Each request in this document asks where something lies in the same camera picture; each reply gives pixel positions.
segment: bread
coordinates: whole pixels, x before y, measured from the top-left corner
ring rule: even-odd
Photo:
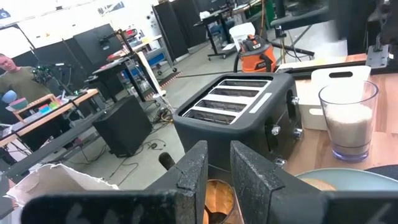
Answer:
[[[310,179],[310,178],[302,178],[300,179],[304,182],[306,182],[307,184],[311,185],[312,187],[316,187],[319,190],[336,190],[334,186],[322,181],[322,180],[318,180],[318,179]]]

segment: black toaster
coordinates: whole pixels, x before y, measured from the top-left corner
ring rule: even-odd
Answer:
[[[282,166],[302,137],[295,81],[287,73],[222,75],[174,113],[185,152],[208,143],[208,177],[232,184],[229,149],[240,141]]]

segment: toaster knob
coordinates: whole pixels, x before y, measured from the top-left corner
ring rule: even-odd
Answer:
[[[271,129],[271,134],[276,136],[280,133],[280,126],[274,125]]]
[[[301,129],[301,128],[295,128],[294,131],[293,131],[293,138],[294,138],[295,140],[300,140],[300,139],[302,139],[302,138],[303,138],[303,132],[304,132],[303,129]]]
[[[285,159],[281,159],[281,158],[277,158],[275,160],[275,164],[277,166],[279,166],[279,168],[283,168],[285,166],[285,164],[286,164],[286,160]]]
[[[299,98],[297,96],[293,96],[291,103],[295,106],[299,105]]]

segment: orange vacuum cleaner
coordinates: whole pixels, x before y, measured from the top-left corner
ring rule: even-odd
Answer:
[[[273,72],[276,67],[273,49],[271,43],[259,35],[249,35],[242,41],[241,49],[235,58],[234,72],[238,70],[239,58],[242,60],[243,72]]]

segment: toaster slot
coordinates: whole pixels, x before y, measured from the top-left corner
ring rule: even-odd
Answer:
[[[188,113],[184,115],[186,118],[198,119],[201,121],[212,122],[216,124],[231,124],[235,119],[235,116],[226,115],[226,114],[216,114],[210,113],[206,111],[198,111],[198,110],[190,110]]]
[[[225,80],[220,83],[220,86],[248,86],[248,87],[264,87],[268,81],[263,80]]]
[[[226,88],[215,88],[210,91],[210,94],[222,95],[222,96],[246,96],[255,97],[259,93],[258,90],[235,90]]]
[[[246,105],[240,103],[230,103],[222,101],[201,100],[196,106],[211,108],[215,110],[241,112]]]

